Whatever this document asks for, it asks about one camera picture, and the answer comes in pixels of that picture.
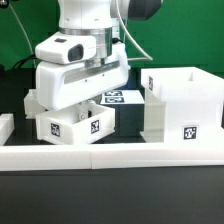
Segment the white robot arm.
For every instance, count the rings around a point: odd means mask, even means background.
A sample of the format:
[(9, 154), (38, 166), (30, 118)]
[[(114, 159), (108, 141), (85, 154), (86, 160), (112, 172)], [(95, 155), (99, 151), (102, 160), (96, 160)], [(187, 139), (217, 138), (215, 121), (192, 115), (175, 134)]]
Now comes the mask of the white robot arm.
[(59, 31), (38, 44), (38, 103), (60, 110), (125, 85), (128, 57), (123, 21), (147, 20), (163, 0), (58, 0)]

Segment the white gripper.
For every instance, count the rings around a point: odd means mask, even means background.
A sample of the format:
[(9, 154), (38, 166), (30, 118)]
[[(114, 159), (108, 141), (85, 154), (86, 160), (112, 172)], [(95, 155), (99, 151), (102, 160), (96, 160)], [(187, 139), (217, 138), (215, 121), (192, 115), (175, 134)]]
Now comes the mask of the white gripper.
[[(112, 55), (100, 67), (85, 68), (85, 63), (58, 65), (41, 62), (36, 70), (38, 103), (47, 110), (60, 110), (104, 92), (125, 85), (129, 65), (124, 46), (113, 46)], [(93, 115), (96, 101), (88, 100), (88, 118)], [(78, 105), (78, 118), (86, 119), (85, 108)]]

